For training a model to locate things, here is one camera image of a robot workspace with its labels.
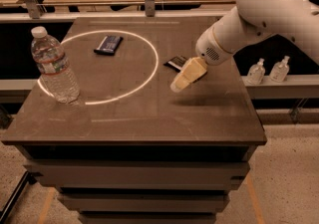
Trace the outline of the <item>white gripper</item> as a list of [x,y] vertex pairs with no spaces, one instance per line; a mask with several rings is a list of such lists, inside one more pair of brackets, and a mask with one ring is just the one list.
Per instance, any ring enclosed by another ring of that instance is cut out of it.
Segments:
[[218,44],[213,27],[209,27],[198,38],[195,45],[198,57],[190,58],[170,84],[174,93],[179,93],[207,72],[207,65],[218,66],[232,57]]

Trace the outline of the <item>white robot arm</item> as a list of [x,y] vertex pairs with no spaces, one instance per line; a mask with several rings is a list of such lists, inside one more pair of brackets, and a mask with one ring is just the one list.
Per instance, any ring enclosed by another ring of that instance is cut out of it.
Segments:
[[319,63],[319,6],[309,0],[236,0],[226,15],[206,29],[170,89],[178,93],[239,50],[280,35]]

